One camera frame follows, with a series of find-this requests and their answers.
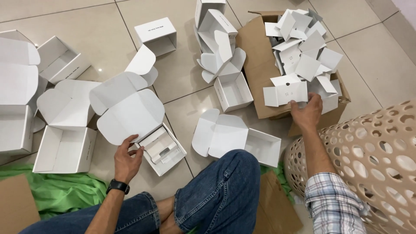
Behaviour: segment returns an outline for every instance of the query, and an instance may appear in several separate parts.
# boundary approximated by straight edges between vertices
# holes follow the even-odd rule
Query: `left hand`
[[[114,154],[114,179],[116,181],[129,184],[131,179],[137,174],[137,172],[139,172],[144,146],[140,147],[138,150],[128,151],[129,148],[133,146],[133,143],[130,142],[138,136],[138,134],[129,136],[117,148],[117,151]]]

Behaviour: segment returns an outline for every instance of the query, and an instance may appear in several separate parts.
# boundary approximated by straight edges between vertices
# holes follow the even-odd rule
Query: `plaid shirt sleeve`
[[[360,215],[367,206],[337,174],[318,173],[306,183],[305,206],[315,234],[365,234]]]

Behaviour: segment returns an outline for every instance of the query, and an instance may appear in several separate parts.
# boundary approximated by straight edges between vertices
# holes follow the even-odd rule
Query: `wristwatch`
[[[107,192],[105,194],[108,194],[108,192],[111,189],[118,189],[121,191],[124,191],[124,194],[127,195],[130,191],[130,186],[126,183],[120,182],[120,181],[116,181],[115,179],[112,179],[110,181],[110,185],[107,188]]]

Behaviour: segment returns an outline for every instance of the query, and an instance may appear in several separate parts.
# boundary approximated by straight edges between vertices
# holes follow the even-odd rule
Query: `denim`
[[[174,218],[183,232],[252,233],[260,192],[260,166],[242,149],[229,151],[175,194]],[[61,214],[27,227],[21,234],[82,234],[99,205]],[[149,234],[160,227],[153,197],[142,192],[123,201],[115,233]]]

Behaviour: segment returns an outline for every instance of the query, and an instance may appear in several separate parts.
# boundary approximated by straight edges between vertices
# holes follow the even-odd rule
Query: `brown cardboard box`
[[[290,115],[290,106],[269,107],[264,105],[264,87],[272,87],[270,78],[280,76],[279,69],[275,66],[276,58],[272,52],[272,45],[266,36],[264,22],[277,22],[279,15],[284,11],[251,12],[260,16],[249,21],[238,30],[235,37],[237,46],[243,49],[247,55],[244,62],[244,71],[248,86],[254,99],[254,106],[259,119],[272,117],[280,119]],[[331,75],[331,80],[339,79],[343,96],[339,97],[338,108],[322,115],[319,128],[338,123],[346,104],[351,102],[347,90],[338,72]],[[299,135],[299,127],[292,124],[288,136]]]
[[[40,220],[24,174],[0,181],[0,229],[16,234]]]
[[[273,171],[262,175],[253,234],[294,234],[302,227],[302,222]]]

